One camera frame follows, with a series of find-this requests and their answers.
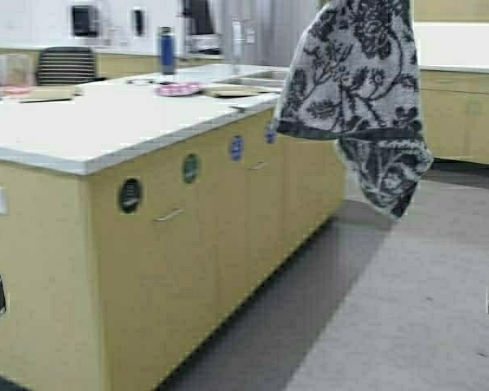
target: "white countertop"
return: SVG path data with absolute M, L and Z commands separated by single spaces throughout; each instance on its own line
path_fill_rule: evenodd
M 489 73 L 489 65 L 479 67 L 468 65 L 421 65 L 422 71 Z
M 278 68 L 243 65 L 239 74 L 268 69 Z M 234 76 L 232 66 L 211 64 L 179 69 L 174 80 L 209 85 Z M 141 77 L 172 80 L 159 73 Z M 72 102 L 0 102 L 0 160 L 92 174 L 273 108 L 279 96 L 165 98 L 153 92 L 156 86 L 128 85 L 126 79 L 82 85 L 84 95 Z M 231 107 L 235 105 L 245 112 Z
M 49 46 L 44 45 L 14 45 L 14 46 L 0 46 L 2 50 L 8 51 L 42 51 Z M 149 53 L 148 51 L 138 51 L 134 49 L 130 49 L 129 47 L 102 47 L 102 46 L 92 46 L 92 49 L 95 53 L 98 54 L 106 54 L 106 55 L 141 55 L 141 56 L 154 56 L 155 54 Z M 191 54 L 191 58 L 193 59 L 214 59 L 214 60 L 223 60 L 223 55 L 204 55 L 204 54 Z

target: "pink plate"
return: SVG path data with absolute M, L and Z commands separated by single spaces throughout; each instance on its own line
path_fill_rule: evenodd
M 6 95 L 22 95 L 31 92 L 31 87 L 29 86 L 4 86 L 0 89 L 3 94 Z
M 188 96 L 194 95 L 201 91 L 200 83 L 174 83 L 160 86 L 156 92 L 161 96 Z

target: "countertop edge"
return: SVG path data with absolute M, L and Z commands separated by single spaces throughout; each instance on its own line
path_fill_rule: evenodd
M 0 51 L 42 51 L 47 47 L 51 46 L 36 46 L 36 45 L 11 45 L 11 46 L 0 46 Z M 141 57 L 154 57 L 155 54 L 146 51 L 130 51 L 124 50 L 123 48 L 104 48 L 104 47 L 91 47 L 91 49 L 99 55 L 134 55 Z M 191 54 L 189 55 L 192 59 L 214 59 L 214 60 L 224 60 L 224 55 L 205 55 L 205 54 Z
M 442 72 L 459 72 L 459 73 L 489 73 L 486 67 L 467 67 L 455 65 L 421 65 L 421 71 L 442 71 Z
M 20 154 L 18 151 L 0 147 L 0 161 L 16 163 L 39 169 L 49 169 L 62 174 L 77 176 L 92 175 L 103 169 L 108 169 L 148 153 L 159 151 L 160 149 L 169 147 L 173 144 L 181 143 L 182 141 L 210 132 L 211 130 L 220 128 L 221 126 L 230 125 L 233 122 L 245 119 L 249 116 L 257 115 L 260 112 L 274 108 L 276 101 L 277 97 L 266 102 L 257 103 L 252 107 L 244 108 L 242 111 L 234 109 L 220 117 L 177 130 L 170 134 L 164 134 L 152 140 L 126 147 L 91 160 L 67 160 L 55 156 L 36 154 L 32 152 L 21 152 Z

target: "green circular label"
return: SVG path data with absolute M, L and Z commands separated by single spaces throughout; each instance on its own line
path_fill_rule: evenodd
M 183 162 L 183 181 L 185 183 L 194 183 L 199 175 L 199 157 L 188 155 Z

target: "towel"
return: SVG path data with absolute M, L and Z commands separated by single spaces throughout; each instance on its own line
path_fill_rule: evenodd
M 302 35 L 268 126 L 337 140 L 370 205 L 399 220 L 433 163 L 422 124 L 409 0 L 331 0 Z

